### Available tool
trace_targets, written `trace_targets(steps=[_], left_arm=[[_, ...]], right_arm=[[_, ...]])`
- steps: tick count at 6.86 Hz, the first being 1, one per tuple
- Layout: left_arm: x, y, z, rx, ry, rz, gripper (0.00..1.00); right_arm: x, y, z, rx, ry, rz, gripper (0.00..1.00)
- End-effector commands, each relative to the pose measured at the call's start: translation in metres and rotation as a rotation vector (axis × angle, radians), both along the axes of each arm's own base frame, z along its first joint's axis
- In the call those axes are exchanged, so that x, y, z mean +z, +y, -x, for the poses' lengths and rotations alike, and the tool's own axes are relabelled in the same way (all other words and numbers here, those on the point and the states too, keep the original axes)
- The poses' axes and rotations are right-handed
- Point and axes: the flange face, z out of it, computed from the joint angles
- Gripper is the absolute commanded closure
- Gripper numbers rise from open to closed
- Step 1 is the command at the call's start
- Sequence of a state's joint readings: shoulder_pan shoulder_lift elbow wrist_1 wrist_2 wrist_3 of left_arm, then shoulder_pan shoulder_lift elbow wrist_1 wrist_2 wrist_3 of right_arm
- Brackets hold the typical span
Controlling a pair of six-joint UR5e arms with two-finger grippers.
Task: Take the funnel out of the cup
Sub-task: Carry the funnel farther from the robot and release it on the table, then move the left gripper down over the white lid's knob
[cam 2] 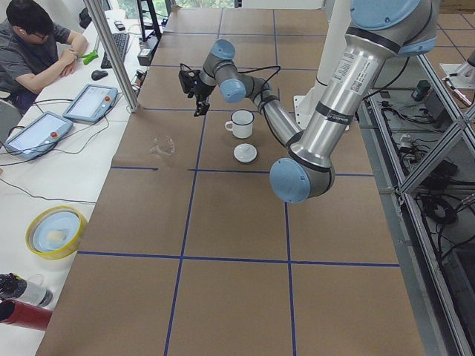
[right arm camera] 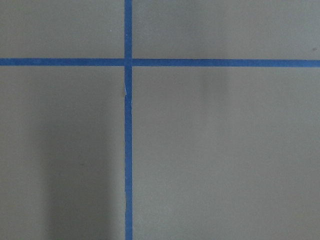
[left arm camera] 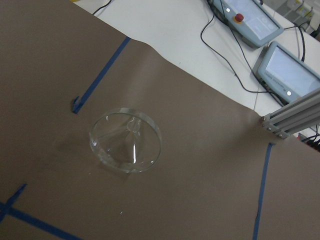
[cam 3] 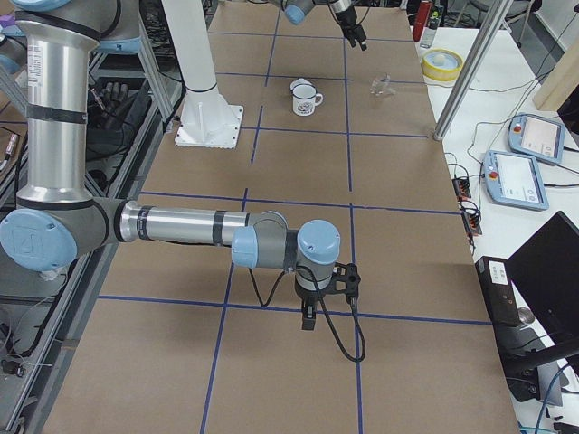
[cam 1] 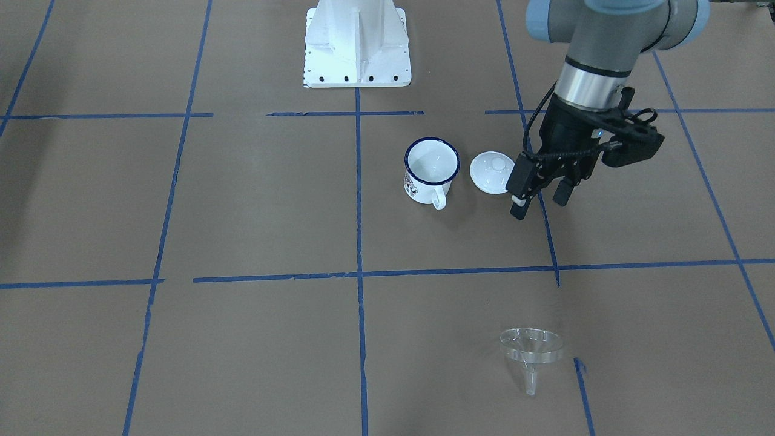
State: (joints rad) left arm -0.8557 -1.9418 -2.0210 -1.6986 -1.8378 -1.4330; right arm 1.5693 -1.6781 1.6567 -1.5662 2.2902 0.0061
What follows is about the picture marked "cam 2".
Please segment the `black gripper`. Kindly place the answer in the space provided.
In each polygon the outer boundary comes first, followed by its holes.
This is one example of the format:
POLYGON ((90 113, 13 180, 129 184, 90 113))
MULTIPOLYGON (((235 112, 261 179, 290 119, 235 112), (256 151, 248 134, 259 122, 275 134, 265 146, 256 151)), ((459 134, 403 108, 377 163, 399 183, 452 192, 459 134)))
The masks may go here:
POLYGON ((192 75, 192 90, 196 98, 194 116, 201 116, 207 113, 209 103, 206 102, 214 90, 214 79, 204 70, 194 70, 192 75))

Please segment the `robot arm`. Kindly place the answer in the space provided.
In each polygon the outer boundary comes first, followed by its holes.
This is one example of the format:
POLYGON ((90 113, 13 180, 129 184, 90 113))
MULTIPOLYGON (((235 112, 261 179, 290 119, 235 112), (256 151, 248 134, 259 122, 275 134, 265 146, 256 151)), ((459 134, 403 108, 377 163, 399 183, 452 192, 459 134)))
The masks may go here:
POLYGON ((436 43, 438 1, 352 1, 346 47, 324 51, 306 96, 295 96, 303 128, 289 144, 289 155, 311 169, 331 168, 330 156, 384 62, 430 51, 436 43))
POLYGON ((208 97, 215 87, 229 103, 251 100, 264 116, 274 137, 285 147, 288 157, 278 159, 270 170, 275 195, 285 202, 303 202, 325 194, 333 185, 335 172, 330 160, 334 144, 317 142, 323 137, 330 109, 317 104, 306 129, 301 129, 282 106, 269 83, 241 73, 235 66, 235 47, 218 39, 200 70, 180 74, 183 90, 196 102, 195 116, 209 109, 208 97))

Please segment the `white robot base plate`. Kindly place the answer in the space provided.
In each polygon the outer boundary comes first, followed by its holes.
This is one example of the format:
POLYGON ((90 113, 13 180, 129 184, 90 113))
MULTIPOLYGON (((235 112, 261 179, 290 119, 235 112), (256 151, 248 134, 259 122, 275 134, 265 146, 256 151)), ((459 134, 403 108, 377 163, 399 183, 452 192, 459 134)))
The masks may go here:
POLYGON ((294 96, 293 105, 295 120, 300 128, 305 129, 308 126, 312 116, 309 106, 309 99, 307 96, 294 96))

